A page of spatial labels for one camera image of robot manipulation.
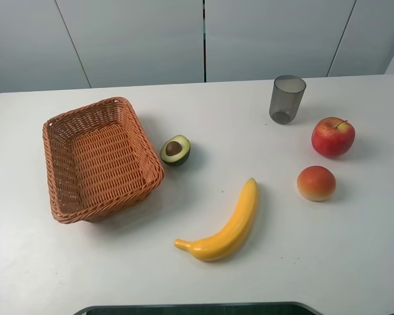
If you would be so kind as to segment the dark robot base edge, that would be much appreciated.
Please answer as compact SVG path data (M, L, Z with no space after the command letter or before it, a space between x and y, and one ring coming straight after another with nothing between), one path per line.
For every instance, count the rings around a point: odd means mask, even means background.
M88 306L75 314L320 314L297 302Z

